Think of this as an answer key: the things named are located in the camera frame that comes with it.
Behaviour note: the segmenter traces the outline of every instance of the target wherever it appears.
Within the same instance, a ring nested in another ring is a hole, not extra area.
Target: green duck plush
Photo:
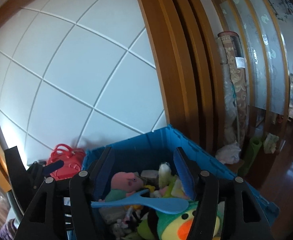
[[[187,210],[180,214],[168,215],[157,212],[159,217],[157,233],[160,240],[186,240],[192,226],[198,201],[190,202]],[[216,236],[220,227],[220,218],[217,216],[213,236]]]

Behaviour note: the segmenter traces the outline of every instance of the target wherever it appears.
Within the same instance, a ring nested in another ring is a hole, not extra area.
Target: tile grout line
[[[101,111],[101,110],[99,110],[97,108],[95,108],[94,111],[98,112],[99,114],[105,116],[106,118],[109,118],[112,121],[114,121],[114,122],[116,122],[116,123],[128,128],[128,129],[130,129],[130,130],[132,130],[134,132],[137,132],[139,134],[144,134],[144,132],[142,132],[142,131],[140,131],[140,130],[138,130],[138,129],[136,129],[136,128],[134,128],[134,127],[132,127],[132,126],[130,126],[130,125],[128,125],[128,124],[126,124],[126,123],[124,123],[124,122],[122,122],[122,121],[120,121],[120,120],[118,120],[118,119],[116,119],[116,118],[114,118],[114,117],[112,117],[110,115],[108,115],[108,114],[106,114],[105,112],[103,112],[103,111]]]
[[[82,137],[82,135],[83,135],[83,133],[84,133],[84,130],[85,130],[87,124],[88,124],[88,121],[91,119],[91,116],[92,116],[93,112],[94,112],[94,108],[91,109],[91,111],[90,111],[90,113],[89,113],[89,115],[88,115],[88,118],[86,119],[86,121],[85,121],[85,123],[84,123],[84,125],[83,125],[83,127],[82,127],[82,130],[81,130],[81,132],[80,132],[79,138],[78,138],[78,140],[77,140],[77,142],[76,142],[76,145],[75,145],[76,148],[78,148],[78,144],[79,144],[79,142],[80,142],[80,140],[81,140],[81,137]]]
[[[94,103],[94,105],[93,105],[93,108],[92,108],[92,110],[91,110],[91,112],[90,112],[90,114],[89,114],[89,116],[88,116],[88,118],[87,118],[87,120],[86,120],[86,122],[85,122],[85,124],[84,124],[84,126],[83,126],[83,129],[82,129],[82,131],[81,131],[81,133],[80,133],[80,136],[79,136],[78,141],[77,141],[77,143],[76,143],[77,146],[78,146],[78,143],[79,143],[80,140],[81,140],[81,137],[82,137],[82,135],[83,135],[84,130],[86,129],[86,126],[87,126],[87,124],[88,124],[88,121],[89,121],[89,119],[91,118],[91,116],[92,116],[92,114],[93,114],[94,111],[97,111],[98,113],[100,113],[100,114],[104,115],[105,117],[107,117],[107,118],[113,120],[114,122],[119,123],[120,125],[123,125],[124,127],[128,128],[128,129],[130,129],[130,130],[133,130],[133,131],[135,131],[135,132],[137,132],[137,133],[143,134],[141,131],[136,130],[136,129],[134,129],[133,127],[130,127],[130,126],[128,126],[127,124],[124,124],[124,123],[120,122],[119,120],[116,120],[116,119],[112,118],[111,116],[106,115],[106,114],[103,113],[102,111],[96,109],[96,105],[97,105],[98,102],[100,101],[101,96],[103,95],[103,92],[104,92],[105,88],[107,87],[108,83],[110,82],[112,76],[114,75],[116,69],[117,69],[118,66],[121,64],[121,62],[123,61],[123,59],[125,58],[125,56],[129,53],[129,49],[135,44],[136,40],[142,35],[143,31],[144,31],[144,28],[143,28],[142,31],[136,36],[136,38],[133,40],[133,42],[132,42],[131,45],[129,46],[128,50],[125,51],[125,53],[122,55],[122,57],[120,58],[120,60],[118,61],[118,63],[116,64],[116,66],[114,67],[114,69],[112,70],[112,72],[110,73],[108,79],[107,79],[106,82],[104,83],[104,85],[103,85],[103,87],[102,87],[102,89],[101,89],[99,95],[98,95],[97,98],[96,98],[96,101],[95,101],[95,103]]]
[[[138,58],[139,60],[143,61],[145,64],[149,65],[151,68],[156,69],[155,66],[153,66],[150,62],[148,62],[147,60],[145,60],[144,58],[142,58],[140,55],[136,54],[135,52],[129,51],[129,53],[133,55],[134,57]]]
[[[99,36],[99,37],[101,37],[101,38],[103,38],[103,39],[105,39],[105,40],[111,42],[112,44],[114,44],[114,45],[116,45],[116,46],[118,46],[118,47],[120,47],[120,48],[122,48],[122,49],[125,49],[125,50],[128,49],[127,47],[125,47],[124,45],[118,43],[117,41],[111,40],[109,37],[104,36],[103,34],[97,32],[97,31],[94,31],[94,30],[92,30],[92,29],[88,28],[87,26],[84,26],[84,25],[82,25],[82,24],[80,24],[80,23],[75,23],[75,22],[73,22],[73,21],[71,21],[71,20],[68,20],[68,19],[62,18],[62,17],[60,17],[60,16],[58,16],[58,15],[50,14],[50,13],[43,12],[43,11],[38,11],[38,10],[30,9],[30,8],[25,8],[25,10],[35,11],[35,12],[38,12],[38,13],[41,13],[41,14],[45,14],[45,15],[49,15],[49,16],[55,17],[55,18],[57,18],[57,19],[63,20],[63,21],[65,21],[65,22],[68,22],[68,23],[71,23],[71,24],[75,24],[76,26],[78,26],[78,27],[80,27],[80,28],[82,28],[82,29],[84,29],[84,30],[89,31],[89,32],[91,32],[91,33],[93,33],[93,34],[95,34],[95,35],[97,35],[97,36]]]
[[[70,31],[74,28],[74,26],[75,26],[75,25],[73,25],[73,26],[70,28],[70,30],[66,33],[66,35],[64,36],[64,38],[63,38],[62,41],[60,42],[59,46],[56,48],[55,52],[53,53],[53,55],[52,55],[52,57],[51,57],[51,59],[50,59],[48,65],[47,65],[47,67],[46,67],[45,70],[44,70],[44,73],[43,73],[43,75],[42,75],[42,77],[41,77],[41,80],[40,80],[40,83],[39,83],[39,85],[38,85],[38,88],[37,88],[37,90],[36,90],[36,92],[35,92],[34,99],[33,99],[33,102],[32,102],[32,106],[31,106],[31,109],[30,109],[30,114],[29,114],[29,118],[28,118],[28,122],[27,122],[27,126],[26,126],[26,136],[29,135],[29,125],[30,125],[31,115],[32,115],[32,112],[33,112],[33,107],[34,107],[34,104],[35,104],[35,100],[36,100],[36,98],[37,98],[37,95],[38,95],[38,93],[39,93],[40,87],[41,87],[41,85],[42,85],[42,82],[43,82],[43,80],[44,80],[45,74],[46,74],[46,72],[47,72],[47,70],[48,70],[48,67],[50,66],[50,64],[51,64],[51,62],[52,62],[54,56],[56,55],[57,51],[58,51],[59,48],[61,47],[61,45],[62,45],[62,43],[64,42],[64,40],[66,39],[66,37],[69,35]]]
[[[45,5],[42,6],[42,8],[40,9],[40,11],[42,11],[42,9],[50,2],[51,0],[48,0]]]
[[[49,150],[53,151],[53,149],[52,149],[51,147],[49,147],[48,145],[42,143],[40,140],[38,140],[38,139],[35,138],[34,136],[32,136],[32,135],[30,135],[30,134],[29,134],[29,136],[30,136],[32,139],[36,140],[38,143],[42,144],[44,147],[46,147],[46,148],[48,148]]]
[[[93,4],[91,4],[86,10],[85,12],[80,16],[80,18],[75,22],[75,24],[77,24],[82,18],[83,16],[100,0],[96,0]]]
[[[20,64],[19,62],[17,62],[16,60],[14,60],[13,58],[11,58],[10,56],[6,55],[4,52],[0,51],[0,53],[7,57],[9,60],[11,60],[11,62],[17,64],[19,67],[23,68],[24,70],[26,70],[27,72],[29,72],[30,74],[32,74],[33,76],[41,79],[42,77],[40,75],[38,75],[37,73],[33,72],[32,70],[28,69],[27,67],[23,66],[22,64]]]
[[[87,13],[87,11],[88,11],[88,10],[89,10],[89,9],[90,9],[90,8],[96,3],[96,2],[98,2],[98,1],[99,1],[99,0],[96,0],[96,1],[95,1],[95,2],[94,2],[94,3],[93,3],[93,4],[92,4],[92,5],[91,5],[91,6],[90,6],[85,12],[84,12],[84,13],[81,15],[81,17],[77,20],[76,23],[74,23],[74,22],[72,22],[72,21],[70,21],[70,20],[64,19],[64,18],[62,18],[62,17],[57,17],[56,15],[53,15],[53,14],[49,14],[49,13],[45,13],[45,12],[43,12],[42,9],[45,7],[45,5],[42,7],[41,10],[32,9],[32,8],[24,8],[24,9],[27,9],[27,10],[31,10],[31,11],[35,11],[35,12],[37,12],[37,15],[34,17],[34,19],[32,20],[32,22],[35,20],[35,18],[38,16],[39,13],[43,13],[43,14],[47,14],[47,15],[49,15],[49,16],[53,16],[53,17],[59,18],[59,19],[61,19],[61,20],[64,20],[64,21],[67,21],[67,22],[72,23],[73,26],[72,26],[72,28],[69,30],[69,32],[66,34],[66,36],[70,33],[70,31],[74,28],[74,26],[77,25],[77,26],[79,26],[79,27],[81,27],[81,28],[83,28],[83,29],[85,29],[85,30],[87,30],[87,31],[90,31],[90,32],[92,32],[92,33],[94,33],[94,34],[100,36],[101,38],[104,38],[104,39],[108,40],[109,42],[111,42],[111,43],[113,43],[113,44],[119,46],[119,44],[114,43],[113,41],[111,41],[111,40],[108,39],[107,37],[104,37],[104,36],[102,36],[102,35],[99,35],[98,33],[95,33],[93,30],[87,29],[86,26],[80,26],[80,25],[77,24],[77,23],[83,18],[83,16]],[[125,57],[125,55],[126,55],[127,53],[130,53],[130,54],[134,55],[131,51],[129,51],[129,49],[133,46],[133,44],[136,42],[136,40],[141,36],[141,34],[142,34],[142,32],[144,31],[144,29],[145,29],[145,27],[144,27],[144,28],[142,29],[142,31],[138,34],[138,36],[136,37],[136,39],[133,41],[133,43],[130,45],[130,47],[129,47],[128,49],[126,49],[125,47],[123,48],[122,46],[119,46],[119,47],[121,47],[122,49],[125,49],[126,52],[124,53],[124,55],[122,56],[122,58],[120,59],[120,61],[119,61],[118,64],[116,65],[116,67],[114,68],[114,70],[113,70],[113,72],[111,73],[109,79],[111,78],[112,74],[113,74],[113,73],[115,72],[115,70],[117,69],[117,66],[120,64],[120,62],[123,60],[123,58]],[[24,34],[22,35],[22,37],[21,37],[19,43],[21,42],[22,38],[24,37],[26,31],[25,31]],[[60,45],[58,46],[56,52],[58,51],[59,47],[61,46],[61,44],[62,44],[63,41],[65,40],[66,36],[64,37],[64,39],[62,40],[62,42],[61,42]],[[51,60],[50,60],[50,62],[49,62],[49,64],[48,64],[48,67],[49,67],[50,63],[52,62],[53,57],[55,56],[56,52],[53,54],[53,56],[52,56],[52,58],[51,58]],[[26,71],[28,71],[29,73],[31,73],[31,74],[37,76],[37,75],[36,75],[35,73],[33,73],[32,71],[28,70],[26,67],[24,67],[24,66],[22,66],[21,64],[19,64],[18,62],[16,62],[14,59],[12,59],[12,58],[10,58],[10,57],[8,57],[8,58],[11,60],[10,63],[9,63],[9,65],[10,65],[11,62],[13,61],[13,62],[16,63],[17,65],[19,65],[20,67],[22,67],[23,69],[25,69]],[[37,89],[37,92],[36,92],[36,95],[35,95],[35,98],[34,98],[34,101],[33,101],[32,107],[31,107],[31,110],[30,110],[30,115],[29,115],[28,124],[27,124],[27,130],[28,130],[28,127],[29,127],[30,117],[31,117],[32,110],[33,110],[33,107],[34,107],[35,99],[36,99],[37,93],[38,93],[38,91],[39,91],[40,85],[41,85],[41,83],[42,83],[43,81],[45,81],[47,84],[51,85],[52,87],[56,88],[56,89],[59,90],[60,92],[64,93],[65,95],[69,96],[70,98],[72,98],[72,99],[78,101],[78,102],[81,103],[81,104],[84,104],[84,102],[82,102],[81,100],[78,100],[77,98],[72,97],[70,94],[68,94],[68,93],[62,91],[61,89],[55,87],[53,84],[49,83],[48,81],[46,81],[46,80],[44,79],[45,74],[46,74],[46,72],[47,72],[47,70],[48,70],[48,67],[46,68],[45,73],[44,73],[44,75],[43,75],[43,77],[42,77],[42,79],[41,79],[41,81],[40,81],[39,86],[38,86],[38,89]],[[77,141],[77,144],[79,143],[80,138],[81,138],[81,136],[82,136],[82,133],[83,133],[83,131],[84,131],[86,125],[87,125],[87,122],[88,122],[89,118],[91,117],[91,115],[92,115],[92,113],[93,113],[93,111],[94,111],[94,108],[92,108],[92,106],[90,106],[90,105],[88,105],[88,104],[84,104],[84,105],[86,105],[87,107],[90,107],[90,108],[91,108],[91,112],[90,112],[90,114],[89,114],[89,116],[88,116],[88,118],[87,118],[87,121],[86,121],[86,123],[85,123],[85,125],[84,125],[84,127],[83,127],[83,130],[82,130],[82,132],[81,132],[81,134],[80,134],[80,136],[79,136],[79,139],[78,139],[78,141]],[[133,130],[133,131],[138,132],[138,133],[143,133],[143,132],[141,132],[141,131],[139,131],[139,130],[134,129],[133,127],[128,126],[127,124],[122,123],[122,122],[119,121],[119,120],[116,120],[116,119],[112,118],[111,116],[108,116],[107,114],[105,114],[105,113],[103,113],[103,112],[101,112],[101,111],[99,111],[99,110],[98,110],[97,112],[100,112],[100,114],[102,114],[102,115],[106,116],[107,118],[112,119],[113,121],[115,121],[115,122],[117,122],[117,123],[119,123],[119,124],[121,124],[121,125],[123,125],[123,126],[129,128],[130,130]],[[40,142],[39,140],[37,140],[36,138],[34,138],[32,135],[30,135],[30,137],[32,137],[33,139],[35,139],[35,140],[38,141],[39,143],[43,144],[42,142]]]
[[[103,94],[103,92],[104,92],[106,86],[109,84],[109,81],[111,80],[111,78],[112,78],[114,72],[116,71],[116,69],[118,68],[118,66],[122,63],[123,59],[125,58],[125,56],[126,56],[127,54],[128,54],[128,51],[125,51],[124,54],[121,56],[120,60],[118,61],[118,63],[115,65],[115,67],[114,67],[113,70],[111,71],[109,77],[106,79],[106,81],[105,81],[103,87],[101,88],[100,93],[98,94],[98,96],[97,96],[97,98],[96,98],[96,100],[95,100],[95,102],[94,102],[93,108],[95,108],[96,105],[98,104],[98,102],[100,101],[100,98],[101,98],[101,96],[102,96],[102,94]]]
[[[23,39],[25,33],[26,33],[27,30],[30,28],[31,24],[34,22],[35,18],[38,16],[38,14],[39,14],[39,13],[37,13],[37,14],[35,15],[35,17],[33,18],[33,20],[30,22],[30,24],[29,24],[29,25],[27,26],[27,28],[25,29],[23,35],[21,36],[19,42],[17,43],[17,45],[16,45],[16,47],[15,47],[15,49],[14,49],[14,52],[13,52],[13,54],[12,54],[12,58],[13,58],[13,56],[14,56],[16,50],[17,50],[17,47],[20,45],[21,40]],[[6,76],[7,76],[7,74],[8,74],[8,70],[9,70],[9,68],[10,68],[11,62],[12,62],[12,59],[11,59],[9,65],[8,65],[8,69],[6,70],[5,75],[4,75],[4,79],[3,79],[3,83],[2,83],[2,87],[1,87],[1,91],[0,91],[0,102],[1,102],[1,96],[2,96],[2,91],[3,91],[4,82],[5,82]]]
[[[93,108],[93,106],[91,106],[90,104],[82,101],[81,99],[75,97],[74,95],[69,94],[68,92],[64,91],[63,89],[61,89],[61,88],[57,87],[56,85],[52,84],[50,81],[43,79],[43,82],[46,83],[46,84],[48,84],[49,86],[53,87],[54,89],[60,91],[61,93],[65,94],[69,98],[77,101],[78,103],[80,103],[80,104],[82,104],[82,105],[84,105],[84,106],[86,106],[86,107],[88,107],[90,109]]]
[[[96,98],[96,101],[93,105],[93,107],[95,108],[96,105],[98,104],[98,102],[100,101],[100,98],[105,90],[105,88],[107,87],[107,85],[109,84],[110,80],[112,79],[112,76],[114,75],[115,71],[117,70],[118,66],[121,64],[121,62],[123,61],[123,59],[125,58],[125,56],[129,53],[129,50],[131,49],[131,47],[135,44],[135,42],[137,41],[137,39],[142,35],[144,31],[144,28],[142,29],[142,31],[140,31],[140,33],[136,36],[136,38],[132,41],[132,43],[130,44],[130,46],[128,47],[128,49],[125,51],[125,53],[122,55],[122,57],[120,58],[119,62],[115,65],[114,69],[112,70],[112,72],[110,73],[109,77],[107,78],[106,82],[104,83],[98,97]]]
[[[22,130],[23,132],[26,133],[26,130],[23,129],[21,126],[19,126],[16,122],[14,122],[10,117],[8,117],[1,109],[0,109],[0,112],[6,117],[8,118],[13,124],[15,124],[20,130]]]
[[[164,111],[165,111],[165,110],[163,109],[162,112],[161,112],[161,114],[159,115],[159,118],[156,120],[156,123],[155,123],[154,126],[152,127],[151,131],[154,130],[154,127],[156,127],[156,125],[157,125],[158,122],[160,121],[160,118],[161,118],[162,114],[164,113]]]

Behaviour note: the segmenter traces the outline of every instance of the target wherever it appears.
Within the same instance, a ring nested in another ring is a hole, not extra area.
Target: red toy purse
[[[47,165],[58,160],[62,160],[64,165],[62,168],[52,172],[50,175],[55,180],[72,178],[81,170],[84,157],[85,152],[83,149],[73,149],[69,145],[62,143],[58,144],[51,153],[51,157],[48,159]]]

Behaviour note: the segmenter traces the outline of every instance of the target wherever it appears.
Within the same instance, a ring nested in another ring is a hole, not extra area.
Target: shiny floor
[[[286,139],[279,155],[262,153],[246,178],[261,195],[280,208],[280,215],[272,226],[276,240],[293,239],[293,122],[288,125]]]

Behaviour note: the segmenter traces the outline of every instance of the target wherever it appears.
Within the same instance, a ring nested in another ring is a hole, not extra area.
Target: stuffed toy
[[[129,197],[143,187],[143,180],[134,173],[118,172],[111,179],[111,190],[104,201],[110,202]]]
[[[187,210],[180,214],[168,215],[157,212],[159,217],[157,233],[160,240],[186,240],[191,229],[198,201],[190,202]],[[213,237],[216,236],[220,227],[220,218],[216,217]]]

